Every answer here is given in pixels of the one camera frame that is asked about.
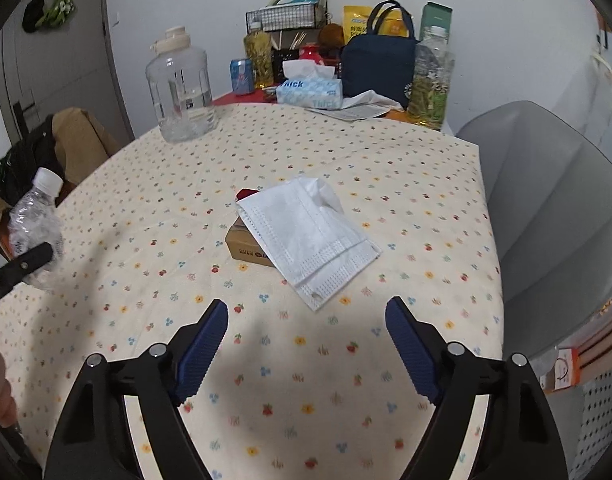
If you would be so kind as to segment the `crushed clear plastic bottle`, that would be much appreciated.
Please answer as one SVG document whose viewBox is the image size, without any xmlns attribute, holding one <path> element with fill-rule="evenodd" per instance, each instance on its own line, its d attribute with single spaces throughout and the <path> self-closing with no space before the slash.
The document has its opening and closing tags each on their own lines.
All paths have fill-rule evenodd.
<svg viewBox="0 0 612 480">
<path fill-rule="evenodd" d="M 41 290 L 53 288 L 55 272 L 63 260 L 62 222 L 57 217 L 55 203 L 62 186 L 63 180 L 58 174 L 40 167 L 36 170 L 30 190 L 10 212 L 8 232 L 14 257 L 42 243 L 50 244 L 53 249 L 51 260 L 25 278 L 27 284 Z"/>
</svg>

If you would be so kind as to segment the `orange white cardboard box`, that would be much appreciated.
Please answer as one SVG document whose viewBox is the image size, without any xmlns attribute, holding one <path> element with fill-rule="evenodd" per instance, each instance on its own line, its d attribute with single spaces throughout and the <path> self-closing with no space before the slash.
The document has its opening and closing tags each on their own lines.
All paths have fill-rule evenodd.
<svg viewBox="0 0 612 480">
<path fill-rule="evenodd" d="M 580 382 L 579 356 L 575 348 L 556 349 L 552 366 L 540 377 L 545 393 L 575 387 Z"/>
</svg>

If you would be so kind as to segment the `black jacket on chair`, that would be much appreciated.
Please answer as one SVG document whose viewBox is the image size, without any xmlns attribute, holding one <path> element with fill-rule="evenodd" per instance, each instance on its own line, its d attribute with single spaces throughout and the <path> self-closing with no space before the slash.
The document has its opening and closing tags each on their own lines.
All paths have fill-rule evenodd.
<svg viewBox="0 0 612 480">
<path fill-rule="evenodd" d="M 39 127 L 16 142 L 0 159 L 0 224 L 18 200 L 32 188 L 34 176 L 40 167 L 65 179 L 64 169 L 56 156 L 53 119 L 53 115 L 48 115 Z"/>
</svg>

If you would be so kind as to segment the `brown chair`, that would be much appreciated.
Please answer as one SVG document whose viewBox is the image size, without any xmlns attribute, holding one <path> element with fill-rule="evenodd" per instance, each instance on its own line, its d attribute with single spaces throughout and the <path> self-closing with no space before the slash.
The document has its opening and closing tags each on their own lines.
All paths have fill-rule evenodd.
<svg viewBox="0 0 612 480">
<path fill-rule="evenodd" d="M 69 107 L 52 118 L 55 154 L 65 180 L 78 185 L 120 151 L 121 146 L 87 110 Z"/>
</svg>

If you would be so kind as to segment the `floral patterned tablecloth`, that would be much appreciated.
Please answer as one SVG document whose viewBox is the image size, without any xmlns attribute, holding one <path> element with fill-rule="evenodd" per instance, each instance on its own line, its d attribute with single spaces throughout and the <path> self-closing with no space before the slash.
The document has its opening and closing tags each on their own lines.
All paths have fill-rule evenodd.
<svg viewBox="0 0 612 480">
<path fill-rule="evenodd" d="M 281 274 L 234 260 L 235 195 L 301 176 L 333 188 L 381 248 L 321 310 Z M 295 107 L 223 107 L 180 144 L 151 131 L 59 206 L 51 292 L 0 302 L 0 350 L 22 434 L 45 460 L 86 356 L 137 356 L 199 319 L 229 329 L 181 415 L 216 479 L 397 479 L 431 418 L 384 326 L 400 297 L 448 340 L 502 352 L 499 264 L 476 146 L 394 120 L 346 124 Z"/>
</svg>

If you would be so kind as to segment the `small brown cardboard box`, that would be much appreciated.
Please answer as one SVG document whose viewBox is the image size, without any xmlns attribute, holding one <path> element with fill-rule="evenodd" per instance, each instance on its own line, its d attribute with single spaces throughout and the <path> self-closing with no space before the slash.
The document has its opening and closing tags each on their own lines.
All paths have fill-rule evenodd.
<svg viewBox="0 0 612 480">
<path fill-rule="evenodd" d="M 230 226 L 227 235 L 225 235 L 225 245 L 227 245 L 231 257 L 235 260 L 273 268 L 273 263 L 240 218 L 237 218 Z"/>
</svg>

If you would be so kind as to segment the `grey upholstered chair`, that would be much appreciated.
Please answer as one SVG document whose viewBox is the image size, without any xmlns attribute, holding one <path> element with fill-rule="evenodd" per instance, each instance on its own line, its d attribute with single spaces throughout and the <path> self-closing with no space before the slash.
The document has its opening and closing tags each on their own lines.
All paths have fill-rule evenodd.
<svg viewBox="0 0 612 480">
<path fill-rule="evenodd" d="M 612 162 L 540 105 L 464 125 L 480 164 L 504 297 L 504 355 L 574 334 L 612 297 Z"/>
</svg>

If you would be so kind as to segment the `large clear water jug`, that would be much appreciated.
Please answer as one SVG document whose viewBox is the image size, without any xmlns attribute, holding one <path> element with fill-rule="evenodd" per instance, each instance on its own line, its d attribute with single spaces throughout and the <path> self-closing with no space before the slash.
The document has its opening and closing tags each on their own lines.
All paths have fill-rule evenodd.
<svg viewBox="0 0 612 480">
<path fill-rule="evenodd" d="M 217 126 L 206 52 L 184 26 L 169 28 L 152 46 L 145 69 L 161 135 L 169 143 L 198 139 Z"/>
</svg>

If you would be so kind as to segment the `white face mask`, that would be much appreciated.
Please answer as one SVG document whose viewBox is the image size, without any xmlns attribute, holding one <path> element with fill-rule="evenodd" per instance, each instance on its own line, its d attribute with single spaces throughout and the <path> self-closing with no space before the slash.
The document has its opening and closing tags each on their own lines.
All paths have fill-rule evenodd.
<svg viewBox="0 0 612 480">
<path fill-rule="evenodd" d="M 382 254 L 345 216 L 321 179 L 300 177 L 236 203 L 248 232 L 310 310 L 332 297 Z"/>
</svg>

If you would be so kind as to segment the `blue drink can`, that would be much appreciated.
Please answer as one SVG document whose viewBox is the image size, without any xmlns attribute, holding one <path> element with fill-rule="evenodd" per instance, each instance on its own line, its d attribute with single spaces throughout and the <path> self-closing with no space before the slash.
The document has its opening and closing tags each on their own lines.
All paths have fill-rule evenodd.
<svg viewBox="0 0 612 480">
<path fill-rule="evenodd" d="M 230 76 L 232 91 L 236 96 L 247 96 L 255 91 L 253 64 L 249 58 L 232 60 Z"/>
</svg>

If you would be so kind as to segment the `tall clear tea bottle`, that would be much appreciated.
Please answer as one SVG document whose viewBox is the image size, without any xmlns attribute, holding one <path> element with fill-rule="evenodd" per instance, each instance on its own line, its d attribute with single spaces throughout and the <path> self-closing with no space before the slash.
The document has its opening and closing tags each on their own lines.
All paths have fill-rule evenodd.
<svg viewBox="0 0 612 480">
<path fill-rule="evenodd" d="M 431 26 L 415 48 L 414 73 L 407 113 L 413 124 L 439 131 L 446 117 L 450 79 L 455 58 L 448 32 Z"/>
</svg>

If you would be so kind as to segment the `small yellow tea bottle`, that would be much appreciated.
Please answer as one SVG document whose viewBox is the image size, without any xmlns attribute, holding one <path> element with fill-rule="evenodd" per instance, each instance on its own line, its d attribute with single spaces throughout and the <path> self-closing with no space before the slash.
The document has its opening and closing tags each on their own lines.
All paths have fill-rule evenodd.
<svg viewBox="0 0 612 480">
<path fill-rule="evenodd" d="M 244 48 L 251 60 L 251 67 L 257 89 L 269 88 L 273 85 L 272 42 L 271 36 L 263 30 L 263 24 L 253 21 L 248 34 L 244 38 Z"/>
</svg>

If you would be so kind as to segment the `blue tissue pack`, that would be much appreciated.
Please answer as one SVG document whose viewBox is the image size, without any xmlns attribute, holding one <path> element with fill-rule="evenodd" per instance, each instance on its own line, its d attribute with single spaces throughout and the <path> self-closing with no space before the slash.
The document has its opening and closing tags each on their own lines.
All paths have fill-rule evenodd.
<svg viewBox="0 0 612 480">
<path fill-rule="evenodd" d="M 342 81 L 335 68 L 312 60 L 283 62 L 286 80 L 277 89 L 279 104 L 311 108 L 312 110 L 339 110 L 343 104 Z"/>
</svg>

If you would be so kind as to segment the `navy blue lunch bag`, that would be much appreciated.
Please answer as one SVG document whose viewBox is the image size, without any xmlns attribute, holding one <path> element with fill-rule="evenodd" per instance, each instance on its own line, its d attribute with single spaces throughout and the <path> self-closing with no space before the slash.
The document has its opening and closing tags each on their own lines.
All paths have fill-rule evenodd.
<svg viewBox="0 0 612 480">
<path fill-rule="evenodd" d="M 397 10 L 401 12 L 407 36 L 381 35 L 379 29 L 388 15 Z M 407 108 L 416 47 L 411 14 L 396 0 L 378 3 L 369 15 L 365 33 L 351 38 L 343 49 L 341 69 L 345 98 L 373 90 Z"/>
</svg>

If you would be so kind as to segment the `green tall box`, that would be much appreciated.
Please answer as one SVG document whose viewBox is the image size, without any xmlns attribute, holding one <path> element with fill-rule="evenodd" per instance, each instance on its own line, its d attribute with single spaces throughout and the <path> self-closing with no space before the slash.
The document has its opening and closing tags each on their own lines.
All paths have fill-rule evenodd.
<svg viewBox="0 0 612 480">
<path fill-rule="evenodd" d="M 424 41 L 434 28 L 443 29 L 443 38 L 449 41 L 452 9 L 443 4 L 428 1 L 422 11 L 420 41 Z"/>
</svg>

